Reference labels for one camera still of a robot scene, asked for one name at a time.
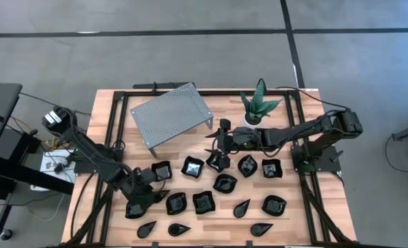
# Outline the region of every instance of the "black ceramic dish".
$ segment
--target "black ceramic dish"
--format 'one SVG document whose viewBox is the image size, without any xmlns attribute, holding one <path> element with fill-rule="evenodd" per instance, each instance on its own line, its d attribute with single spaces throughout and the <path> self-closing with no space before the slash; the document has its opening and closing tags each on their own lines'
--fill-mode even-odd
<svg viewBox="0 0 408 248">
<path fill-rule="evenodd" d="M 185 193 L 175 193 L 167 197 L 165 206 L 167 207 L 168 215 L 181 213 L 187 208 L 187 199 L 185 198 Z"/>
<path fill-rule="evenodd" d="M 140 226 L 138 228 L 138 231 L 136 231 L 136 235 L 139 238 L 146 238 L 147 236 L 149 236 L 149 234 L 152 231 L 152 229 L 154 228 L 155 224 L 156 224 L 156 221 L 146 223 L 146 224 Z"/>
<path fill-rule="evenodd" d="M 126 218 L 129 219 L 135 219 L 135 218 L 140 218 L 142 217 L 144 214 L 146 213 L 146 211 L 142 210 L 142 207 L 139 204 L 131 204 L 131 203 L 127 203 L 126 205 Z"/>
<path fill-rule="evenodd" d="M 238 162 L 238 169 L 247 178 L 256 172 L 258 163 L 253 159 L 252 155 L 247 155 Z"/>
<path fill-rule="evenodd" d="M 181 169 L 181 172 L 186 176 L 193 176 L 195 178 L 198 178 L 201 175 L 203 166 L 204 161 L 188 156 L 184 161 L 184 166 Z"/>
<path fill-rule="evenodd" d="M 265 198 L 262 210 L 271 216 L 281 216 L 287 202 L 279 196 L 269 195 Z"/>
<path fill-rule="evenodd" d="M 152 164 L 152 171 L 156 174 L 157 182 L 172 178 L 170 161 L 161 161 L 160 163 Z"/>
<path fill-rule="evenodd" d="M 265 178 L 282 177 L 281 161 L 278 159 L 263 159 L 262 169 Z"/>
<path fill-rule="evenodd" d="M 213 188 L 218 192 L 230 194 L 233 192 L 234 187 L 236 186 L 236 182 L 238 182 L 238 180 L 233 176 L 221 174 L 218 177 L 216 177 L 215 183 L 213 184 Z"/>
<path fill-rule="evenodd" d="M 250 204 L 250 199 L 237 204 L 237 206 L 233 209 L 233 215 L 237 218 L 244 217 L 245 213 L 247 213 L 249 204 Z"/>
<path fill-rule="evenodd" d="M 169 226 L 169 234 L 173 237 L 179 236 L 184 234 L 185 232 L 189 231 L 190 227 L 186 227 L 185 225 L 174 223 Z"/>
<path fill-rule="evenodd" d="M 215 154 L 210 154 L 210 157 L 205 161 L 205 163 L 218 173 L 224 170 L 224 168 L 219 167 L 218 157 Z"/>
<path fill-rule="evenodd" d="M 199 194 L 194 194 L 193 204 L 195 205 L 196 214 L 205 214 L 210 211 L 215 211 L 216 209 L 211 191 L 204 191 Z"/>
<path fill-rule="evenodd" d="M 268 223 L 256 223 L 252 225 L 252 228 L 250 228 L 250 232 L 252 233 L 253 236 L 255 237 L 261 237 L 272 227 L 273 224 L 268 224 Z"/>
</svg>

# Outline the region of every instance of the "wooden table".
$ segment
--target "wooden table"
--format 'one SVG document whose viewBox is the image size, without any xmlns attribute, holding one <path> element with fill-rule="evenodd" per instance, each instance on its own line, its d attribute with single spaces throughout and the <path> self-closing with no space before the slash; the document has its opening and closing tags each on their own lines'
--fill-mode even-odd
<svg viewBox="0 0 408 248">
<path fill-rule="evenodd" d="M 88 136 L 96 143 L 103 143 L 110 115 L 112 95 L 115 90 L 98 90 L 92 110 L 92 117 L 88 128 Z M 320 97 L 318 90 L 307 91 L 312 96 Z M 127 109 L 140 105 L 154 96 L 132 96 L 129 98 Z M 266 96 L 265 100 L 279 99 L 280 96 Z M 205 96 L 204 100 L 214 115 L 213 130 L 219 127 L 221 118 L 232 121 L 232 128 L 240 126 L 244 115 L 244 106 L 239 96 Z M 322 104 L 302 94 L 301 98 L 306 121 L 312 120 L 323 114 Z M 298 117 L 296 106 L 296 123 Z M 119 120 L 120 103 L 117 108 L 116 122 L 114 124 L 113 136 L 116 136 Z M 270 113 L 271 117 L 264 119 L 264 127 L 288 127 L 287 110 L 285 102 Z M 126 199 L 120 193 L 114 194 L 108 239 L 106 245 L 151 245 L 157 241 L 160 245 L 245 245 L 246 240 L 252 240 L 254 245 L 309 245 L 309 234 L 307 220 L 300 191 L 298 174 L 293 170 L 292 158 L 289 152 L 291 143 L 286 144 L 277 155 L 281 160 L 283 168 L 282 178 L 263 178 L 261 161 L 265 158 L 261 152 L 239 152 L 231 155 L 232 164 L 223 173 L 230 174 L 238 179 L 235 190 L 231 194 L 221 194 L 213 190 L 212 185 L 217 177 L 217 172 L 207 165 L 199 179 L 184 176 L 181 173 L 183 162 L 187 156 L 193 156 L 205 161 L 209 153 L 204 149 L 210 148 L 211 138 L 204 138 L 211 131 L 205 124 L 198 126 L 172 140 L 158 146 L 156 152 L 159 159 L 152 157 L 149 150 L 142 143 L 136 124 L 130 113 L 126 114 L 123 141 L 126 144 L 124 163 L 131 168 L 150 167 L 152 163 L 161 160 L 169 160 L 173 170 L 173 178 L 166 183 L 165 188 L 170 189 L 170 194 L 185 192 L 187 194 L 187 209 L 179 215 L 168 216 L 166 214 L 165 199 L 149 208 L 142 218 L 130 220 L 125 218 Z M 239 160 L 251 154 L 258 162 L 258 171 L 249 178 L 243 178 L 237 169 Z M 62 242 L 70 239 L 70 223 L 74 206 L 79 197 L 81 187 L 88 175 L 77 177 L 71 205 L 66 219 Z M 323 196 L 325 210 L 349 238 L 355 240 L 356 236 L 349 214 L 347 199 L 342 183 L 330 173 L 318 173 L 320 190 Z M 85 221 L 92 209 L 96 185 L 96 175 L 89 182 L 81 198 L 81 204 L 77 210 L 74 231 Z M 216 211 L 197 216 L 194 211 L 192 194 L 211 190 L 216 203 Z M 261 209 L 266 196 L 274 194 L 284 198 L 288 204 L 285 213 L 280 217 L 269 216 Z M 243 218 L 233 217 L 233 208 L 240 202 L 251 199 L 249 209 Z M 322 239 L 318 215 L 313 209 L 316 232 L 318 239 Z M 99 240 L 101 221 L 103 213 L 100 213 L 94 235 L 94 241 Z M 145 223 L 157 220 L 152 233 L 146 239 L 136 236 L 137 229 Z M 192 229 L 178 237 L 171 237 L 167 228 L 172 223 L 181 223 Z M 257 238 L 250 234 L 250 227 L 254 223 L 273 223 L 274 226 L 262 237 Z"/>
</svg>

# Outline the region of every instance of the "black desk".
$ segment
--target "black desk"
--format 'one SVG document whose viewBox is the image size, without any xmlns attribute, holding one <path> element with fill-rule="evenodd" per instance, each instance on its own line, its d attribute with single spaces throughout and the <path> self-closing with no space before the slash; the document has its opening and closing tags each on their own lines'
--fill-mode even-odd
<svg viewBox="0 0 408 248">
<path fill-rule="evenodd" d="M 14 83 L 0 83 L 0 138 L 12 111 L 19 99 L 22 86 Z M 0 233 L 11 210 L 10 195 L 17 181 L 44 187 L 64 194 L 72 194 L 74 185 L 65 180 L 49 176 L 20 165 L 21 161 L 13 161 L 0 157 L 0 199 L 6 200 L 0 215 Z"/>
</svg>

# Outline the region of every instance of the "succulent plant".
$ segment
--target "succulent plant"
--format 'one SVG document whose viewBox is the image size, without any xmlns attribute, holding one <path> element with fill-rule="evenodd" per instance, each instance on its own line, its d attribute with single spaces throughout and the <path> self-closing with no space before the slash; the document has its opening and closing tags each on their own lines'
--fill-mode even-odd
<svg viewBox="0 0 408 248">
<path fill-rule="evenodd" d="M 265 82 L 263 79 L 259 79 L 258 85 L 256 86 L 251 101 L 247 99 L 244 92 L 241 92 L 241 98 L 245 106 L 245 112 L 247 113 L 247 116 L 250 119 L 260 120 L 264 116 L 269 116 L 268 113 L 274 110 L 280 103 L 280 100 L 263 101 L 264 94 L 265 94 Z"/>
</svg>

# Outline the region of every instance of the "white power strip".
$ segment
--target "white power strip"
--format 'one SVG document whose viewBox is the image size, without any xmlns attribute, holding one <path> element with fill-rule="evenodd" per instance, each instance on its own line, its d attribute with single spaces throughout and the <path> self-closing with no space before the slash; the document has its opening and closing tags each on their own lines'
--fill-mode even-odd
<svg viewBox="0 0 408 248">
<path fill-rule="evenodd" d="M 67 163 L 66 157 L 69 155 L 70 155 L 69 152 L 65 149 L 58 149 L 58 150 L 54 150 L 53 152 L 44 153 L 41 159 L 40 172 L 46 173 L 50 176 L 57 177 L 57 178 L 60 178 L 61 180 L 65 180 L 71 183 L 75 182 L 75 174 L 74 174 L 75 162 L 71 162 L 68 167 L 63 168 L 63 171 L 58 174 L 55 174 L 54 172 L 54 168 L 57 166 L 56 163 L 63 163 L 63 164 Z M 49 189 L 37 187 L 34 185 L 31 185 L 30 188 L 31 190 L 38 191 L 38 192 L 49 191 Z"/>
</svg>

